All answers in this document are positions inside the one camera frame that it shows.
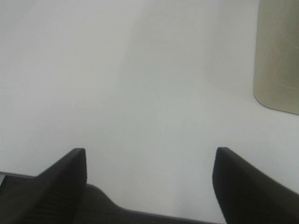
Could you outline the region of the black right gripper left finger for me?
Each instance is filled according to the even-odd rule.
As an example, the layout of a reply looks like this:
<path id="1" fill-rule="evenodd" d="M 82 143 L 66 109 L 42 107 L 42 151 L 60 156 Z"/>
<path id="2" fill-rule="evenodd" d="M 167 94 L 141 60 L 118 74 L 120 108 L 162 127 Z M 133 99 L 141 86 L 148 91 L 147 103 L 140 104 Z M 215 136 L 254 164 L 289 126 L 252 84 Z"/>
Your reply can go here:
<path id="1" fill-rule="evenodd" d="M 2 224 L 70 224 L 86 188 L 86 153 L 75 148 L 0 196 Z"/>

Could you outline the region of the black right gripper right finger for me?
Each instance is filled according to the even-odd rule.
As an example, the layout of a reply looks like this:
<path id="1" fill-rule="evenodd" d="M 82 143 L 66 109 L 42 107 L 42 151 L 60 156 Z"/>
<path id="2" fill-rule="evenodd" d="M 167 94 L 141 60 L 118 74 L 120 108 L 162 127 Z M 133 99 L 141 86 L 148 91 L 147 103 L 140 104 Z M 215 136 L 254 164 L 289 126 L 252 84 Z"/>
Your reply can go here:
<path id="1" fill-rule="evenodd" d="M 212 179 L 228 224 L 299 222 L 299 195 L 227 147 L 216 150 Z"/>

